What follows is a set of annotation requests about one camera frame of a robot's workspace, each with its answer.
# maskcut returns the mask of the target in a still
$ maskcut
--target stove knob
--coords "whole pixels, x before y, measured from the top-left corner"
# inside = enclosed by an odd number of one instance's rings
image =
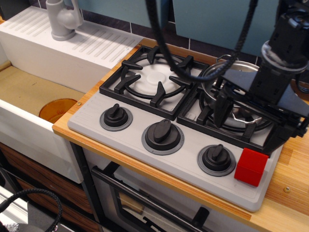
[[[122,107],[119,107],[119,104],[115,104],[112,108],[109,108],[104,115],[104,122],[110,127],[120,127],[127,120],[128,115]]]
[[[148,146],[155,150],[166,151],[174,148],[180,142],[180,133],[169,119],[152,124],[146,132],[145,140]]]
[[[222,172],[231,165],[231,158],[228,151],[222,144],[209,147],[203,154],[204,165],[215,172]]]

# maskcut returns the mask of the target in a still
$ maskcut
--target gray faucet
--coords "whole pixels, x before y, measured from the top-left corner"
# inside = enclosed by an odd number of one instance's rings
[[[58,41],[64,41],[75,35],[75,29],[83,24],[82,14],[77,0],[71,0],[74,10],[67,10],[63,0],[46,0],[46,8],[52,37]]]

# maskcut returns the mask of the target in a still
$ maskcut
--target orange bowl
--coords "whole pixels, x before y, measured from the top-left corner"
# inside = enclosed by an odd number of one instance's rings
[[[74,99],[58,99],[47,103],[39,113],[39,117],[51,123],[57,122],[77,101]]]

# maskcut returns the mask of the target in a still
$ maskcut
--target red block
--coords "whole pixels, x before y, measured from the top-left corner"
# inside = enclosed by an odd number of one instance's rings
[[[267,160],[267,155],[244,148],[234,178],[257,187],[261,181]]]

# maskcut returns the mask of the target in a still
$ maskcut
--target oven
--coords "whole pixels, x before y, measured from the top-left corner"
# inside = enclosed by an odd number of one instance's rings
[[[104,215],[128,232],[257,232],[84,149]]]

